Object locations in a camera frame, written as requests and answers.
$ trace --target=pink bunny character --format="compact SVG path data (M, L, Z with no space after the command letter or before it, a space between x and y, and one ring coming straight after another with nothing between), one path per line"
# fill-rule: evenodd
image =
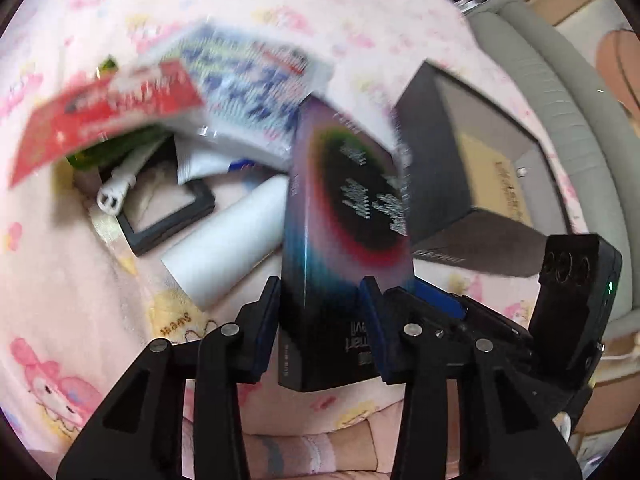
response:
M80 430L102 400L101 394L80 377L60 377L60 364L41 362L23 339L11 345L15 361L24 366L30 392L51 420L59 420L68 431Z
M42 74L39 73L23 73L20 79L11 85L7 94L0 96L0 118L8 117L27 95L40 88L42 79Z

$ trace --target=blue object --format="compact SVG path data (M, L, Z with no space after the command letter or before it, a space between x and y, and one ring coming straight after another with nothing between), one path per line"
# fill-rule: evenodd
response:
M232 162L229 165L229 173L232 171L239 171L244 168L252 168L254 166L255 166L254 161L249 160L248 158L241 158L239 160L236 160L235 162Z
M431 285L431 283L416 278L414 295L451 317L465 319L466 310L460 305L460 302L452 298L448 292Z

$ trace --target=cartoon character print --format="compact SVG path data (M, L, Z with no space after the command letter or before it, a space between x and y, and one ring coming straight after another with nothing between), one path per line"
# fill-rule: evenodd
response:
M131 16L127 20L127 35L136 45L136 51L139 54L146 52L150 47L181 28L182 24L179 22L159 24L146 16Z
M531 314L533 313L533 304L530 301L522 300L518 303L510 304L504 309L504 316L508 317L523 327L529 326Z
M283 6L277 7L276 9L257 11L254 12L254 18L265 25L287 28L305 34L306 36L312 36L314 34L307 18L290 7Z
M18 81L9 86L9 90L0 96L0 119L7 118L11 112L25 97L33 94L42 85L44 77L34 70L33 65L28 65L20 72Z
M336 397L335 395L331 395L328 397L319 397L309 407L316 413L322 412L322 410L326 410L327 408L333 406L336 400L338 400L338 397Z
M449 276L449 292L459 296L468 296L478 303L482 303L482 281L480 274L475 274L471 280L460 274L453 273Z
M80 377L60 377L60 364L41 362L23 338L16 338L10 344L10 351L15 361L24 367L29 391L47 418L63 433L77 434L100 404L101 394Z
M365 94L370 101L380 108L389 118L393 119L394 106L389 97L389 92L383 82L377 79L361 79L355 81L360 92Z
M238 383L238 406L241 408L246 404L249 396L253 392L257 392L262 389L262 383L256 384L244 384ZM188 420L193 421L193 403L195 400L195 381L187 381L184 388L184 407L182 409L182 416Z
M69 2L69 7L72 10L82 10L89 7L97 7L103 3L103 1L104 0L71 0Z
M396 56L411 50L415 46L414 40L405 34L399 34L396 42L389 48L389 52Z
M341 430L343 428L353 426L354 424L366 420L366 418L377 411L378 407L373 400L365 400L339 416L335 423L335 429Z
M148 311L153 337L167 338L172 344L202 339L218 328L193 301L178 288L168 288L154 295Z
M352 23L345 22L342 24L344 30L344 39L351 46L358 48L373 48L376 46L374 41L364 32L358 30Z
M22 238L22 225L18 222L13 222L9 225L4 235L4 250L5 252L11 251L15 253L20 246L20 239Z
M575 187L571 183L571 179L567 174L563 174L560 177L560 187L564 191L564 194L567 195L572 200L578 200L578 194L575 192Z

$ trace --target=fabric surface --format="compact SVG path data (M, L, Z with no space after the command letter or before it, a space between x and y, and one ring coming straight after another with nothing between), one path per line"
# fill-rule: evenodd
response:
M25 0L0 39L0 173L8 176L20 133L36 104L91 78L107 55L126 65L207 16L266 31L334 63L328 95L346 112L354 95L389 111L424 59L451 71L535 134L561 183L574 229L585 230L575 192L542 124L513 81L476 45L449 0ZM266 176L247 171L209 179L216 211ZM64 161L11 192L0 186L0 406L49 472L151 339L162 336L179 343L203 337L233 320L243 304L259 297L267 277L280 272L280 255L274 254L201 312L159 261L197 225L135 258L115 220L95 207L95 197L84 197L72 179ZM145 215L174 203L163 193L156 190L158 200ZM536 277L488 276L422 261L415 262L415 272L524 325L538 293ZM242 426L248 434L335 432L331 440L336 430L357 425L402 399L402 386L386 386L379 379L314 394L292 392L278 386L275 364L274 352L260 383L239 385ZM187 463L192 411L189 384ZM300 444L299 439L291 442ZM263 439L254 449L271 453L267 462L283 474L340 467L340 446L329 446L322 436L304 442L311 457L304 467L286 463L286 458L280 462L278 453L287 454L282 451L285 441Z
M524 0L490 0L468 20L482 49L513 78L545 125L590 231L622 254L610 319L624 316L640 294L640 272L633 272L640 268L634 228L640 221L640 139L595 70Z

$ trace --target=red package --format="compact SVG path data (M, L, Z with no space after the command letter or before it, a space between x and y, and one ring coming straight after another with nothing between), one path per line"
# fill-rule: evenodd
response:
M31 113L9 187L65 155L203 104L180 60L65 91Z

